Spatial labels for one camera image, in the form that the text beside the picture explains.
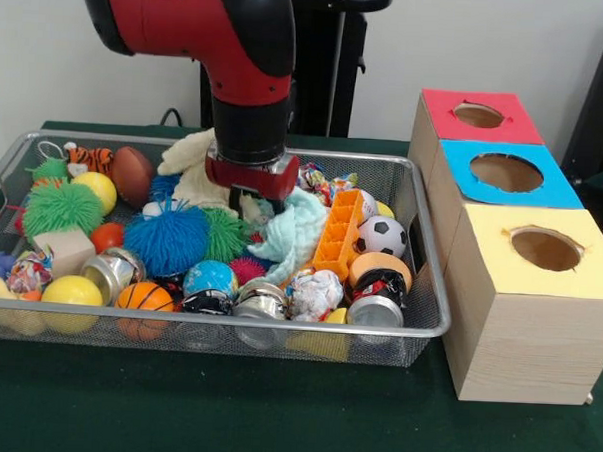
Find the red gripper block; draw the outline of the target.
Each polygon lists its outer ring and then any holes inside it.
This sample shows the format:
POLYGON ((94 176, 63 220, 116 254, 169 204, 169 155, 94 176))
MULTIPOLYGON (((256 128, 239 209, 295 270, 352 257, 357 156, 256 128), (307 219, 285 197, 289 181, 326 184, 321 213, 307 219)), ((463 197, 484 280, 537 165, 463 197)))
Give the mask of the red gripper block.
POLYGON ((293 191, 299 177, 299 158, 285 152, 273 163, 248 166, 227 161, 210 147, 205 155, 205 171, 208 180, 230 189, 229 208, 241 212, 243 190, 263 196, 261 220, 270 221, 276 216, 269 201, 283 201, 293 191))

